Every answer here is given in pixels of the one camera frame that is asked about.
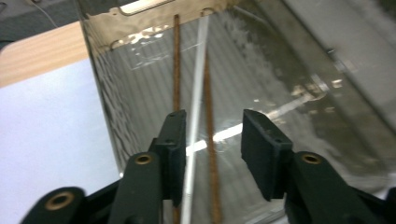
rusty metal rod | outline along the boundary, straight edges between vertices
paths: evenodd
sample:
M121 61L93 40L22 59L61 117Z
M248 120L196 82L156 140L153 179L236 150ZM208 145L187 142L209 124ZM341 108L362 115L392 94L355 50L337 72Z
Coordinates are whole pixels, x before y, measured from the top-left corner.
M206 52L205 56L205 77L204 77L204 95L205 95L205 110L206 110L206 129L208 136L207 149L209 153L209 172L210 172L210 187L211 187L211 201L212 201L212 223L221 223L221 203L219 195L219 171L217 163L217 155L215 150L215 143L213 141L214 124L213 124L213 105L212 93L210 85L210 71L209 59Z
M174 17L174 98L173 109L180 109L180 18Z

transparent container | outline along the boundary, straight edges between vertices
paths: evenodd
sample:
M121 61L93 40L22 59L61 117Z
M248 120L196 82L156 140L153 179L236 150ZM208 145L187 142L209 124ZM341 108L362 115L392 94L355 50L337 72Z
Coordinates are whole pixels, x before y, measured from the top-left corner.
M262 198L241 159L245 108L266 114L293 141L294 151L327 158L349 185L369 192L387 185L396 159L394 133L349 82L345 67L282 1L77 3L121 173L131 155L148 150L172 112L178 14L188 129L199 48L210 63L223 223L270 223L284 215L283 202ZM207 26L200 24L202 16ZM205 43L199 39L203 29ZM200 107L191 222L210 223L203 100ZM164 219L170 223L170 216Z

brass insert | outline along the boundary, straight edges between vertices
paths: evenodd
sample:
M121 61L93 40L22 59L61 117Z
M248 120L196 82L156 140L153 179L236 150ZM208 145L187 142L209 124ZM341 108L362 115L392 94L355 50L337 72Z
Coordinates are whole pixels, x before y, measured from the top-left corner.
M46 208L50 211L58 210L73 202L73 199L74 194L72 192L63 191L50 198L46 202Z
M136 164L139 164L139 165L144 165L144 164L150 163L151 160L152 160L152 158L150 157L150 155L141 155L138 158L136 158L134 160L134 162L136 162Z
M314 154L304 154L303 161L305 161L306 163L315 164L315 165L321 163L321 159Z

wooden surface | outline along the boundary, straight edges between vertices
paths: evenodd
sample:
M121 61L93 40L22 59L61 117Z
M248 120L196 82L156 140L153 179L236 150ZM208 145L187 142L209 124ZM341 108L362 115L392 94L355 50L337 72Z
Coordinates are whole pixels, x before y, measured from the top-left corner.
M17 41L0 51L0 88L86 58L78 21Z

white rod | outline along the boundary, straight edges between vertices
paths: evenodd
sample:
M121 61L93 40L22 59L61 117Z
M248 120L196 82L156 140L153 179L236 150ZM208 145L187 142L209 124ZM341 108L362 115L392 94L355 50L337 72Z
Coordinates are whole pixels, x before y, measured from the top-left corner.
M194 69L194 83L192 87L191 100L191 124L189 129L190 138L190 156L187 158L186 172L184 174L184 188L183 201L181 206L181 224L190 224L191 222L191 208L192 208L192 194L194 190L194 176L195 176L195 145L198 137L199 116L201 110L201 97L204 85L204 66L205 66L205 52L207 40L207 28L209 24L209 17L205 16L199 19L198 27L198 43L195 56Z

